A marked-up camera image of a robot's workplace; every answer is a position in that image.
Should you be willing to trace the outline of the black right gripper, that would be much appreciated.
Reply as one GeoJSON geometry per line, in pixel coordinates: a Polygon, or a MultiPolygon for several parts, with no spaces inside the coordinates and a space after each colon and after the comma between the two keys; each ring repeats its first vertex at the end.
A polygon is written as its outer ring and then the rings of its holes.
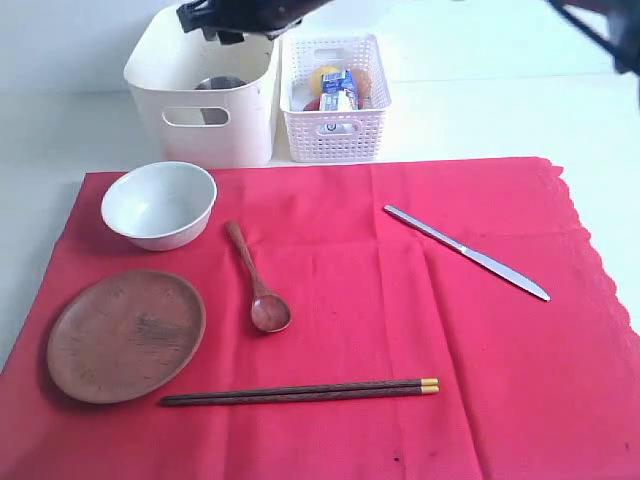
{"type": "Polygon", "coordinates": [[[200,30],[206,41],[228,46],[242,43],[245,35],[276,38],[329,3],[329,0],[197,0],[180,5],[176,14],[184,33],[200,30]]]}

